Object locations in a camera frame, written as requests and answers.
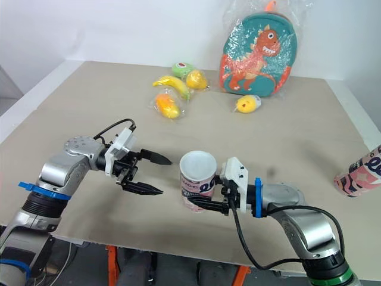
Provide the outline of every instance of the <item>paper cup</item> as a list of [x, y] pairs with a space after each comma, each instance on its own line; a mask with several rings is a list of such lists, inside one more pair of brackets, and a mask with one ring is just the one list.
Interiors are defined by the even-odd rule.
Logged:
[[188, 198], [195, 195], [212, 197], [215, 185], [217, 162], [207, 152], [191, 151], [180, 160], [181, 190], [185, 205], [194, 212], [204, 209], [191, 203]]

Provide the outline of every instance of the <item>yellow lemon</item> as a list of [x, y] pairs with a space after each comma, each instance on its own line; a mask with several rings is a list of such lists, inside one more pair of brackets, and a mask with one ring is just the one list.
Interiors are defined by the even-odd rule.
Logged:
[[261, 98], [256, 95], [245, 95], [237, 100], [236, 109], [242, 113], [250, 113], [261, 106]]
[[205, 89], [208, 86], [208, 80], [200, 70], [192, 70], [186, 76], [186, 85], [188, 88]]

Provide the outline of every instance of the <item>pink can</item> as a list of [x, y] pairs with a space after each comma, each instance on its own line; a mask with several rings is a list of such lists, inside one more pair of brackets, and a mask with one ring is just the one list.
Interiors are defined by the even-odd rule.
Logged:
[[381, 145], [359, 159], [344, 173], [334, 179], [336, 188], [349, 197], [381, 186]]
[[204, 209], [191, 203], [188, 198], [195, 195], [212, 197], [214, 193], [217, 162], [207, 152], [191, 151], [180, 160], [180, 185], [185, 205], [194, 212]]

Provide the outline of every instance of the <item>orange dinosaur print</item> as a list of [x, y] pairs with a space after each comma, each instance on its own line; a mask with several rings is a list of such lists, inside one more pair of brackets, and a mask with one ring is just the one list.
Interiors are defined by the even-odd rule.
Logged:
[[264, 76], [271, 79], [276, 86], [275, 79], [269, 74], [262, 73], [261, 69], [267, 65], [264, 57], [275, 57], [280, 51], [277, 33], [271, 30], [270, 25], [267, 25], [263, 31], [258, 32], [258, 37], [255, 43], [250, 44], [250, 48], [252, 52], [246, 53], [246, 57], [241, 59], [233, 60], [228, 55], [223, 55], [224, 64], [222, 70], [228, 67], [231, 72], [224, 74], [221, 81], [232, 75], [229, 88], [238, 91], [241, 89], [238, 82], [245, 79], [243, 88], [250, 91], [250, 85], [256, 80], [257, 76]]

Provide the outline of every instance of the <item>table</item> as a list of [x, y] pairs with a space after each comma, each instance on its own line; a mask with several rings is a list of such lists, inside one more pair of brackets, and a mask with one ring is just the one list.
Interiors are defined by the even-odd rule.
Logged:
[[[213, 88], [217, 74], [208, 72], [211, 90], [196, 94], [185, 117], [171, 121], [148, 107], [158, 91], [152, 82], [169, 72], [165, 67], [77, 64], [66, 72], [71, 75], [57, 88], [42, 83], [38, 90], [43, 89], [47, 98], [25, 120], [26, 115], [16, 115], [16, 121], [22, 122], [12, 133], [9, 124], [4, 127], [4, 118], [15, 115], [6, 113], [1, 122], [1, 128], [6, 129], [3, 139], [7, 138], [0, 145], [0, 223], [7, 224], [28, 195], [17, 187], [18, 182], [34, 182], [44, 162], [59, 152], [66, 140], [75, 135], [94, 135], [119, 119], [131, 117], [137, 124], [134, 149], [159, 152], [174, 163], [157, 166], [142, 161], [135, 181], [151, 184], [164, 194], [134, 195], [122, 191], [115, 179], [89, 172], [65, 209], [55, 235], [248, 265], [233, 216], [192, 213], [182, 204], [179, 160], [190, 150], [204, 150], [216, 157], [218, 165], [229, 157], [238, 157], [249, 170], [250, 181], [260, 176], [264, 182], [297, 186], [310, 205], [324, 208], [339, 219], [346, 258], [359, 278], [381, 280], [377, 211], [381, 192], [350, 199], [333, 186], [333, 177], [362, 157], [367, 145], [381, 138], [372, 128], [361, 129], [364, 122], [365, 126], [372, 124], [366, 114], [361, 120], [354, 116], [350, 119], [325, 80], [301, 77], [290, 78], [282, 96], [264, 98], [256, 112], [233, 113], [238, 96]], [[53, 77], [57, 79], [62, 73], [55, 72]], [[43, 100], [41, 94], [36, 97]], [[358, 111], [351, 109], [356, 106], [353, 100], [338, 98], [348, 113]], [[24, 100], [21, 104], [30, 97], [26, 95]], [[110, 132], [108, 139], [118, 130]], [[254, 219], [249, 213], [240, 218], [246, 241], [261, 264], [295, 257], [275, 220]], [[295, 263], [277, 269], [302, 272], [301, 265]]]

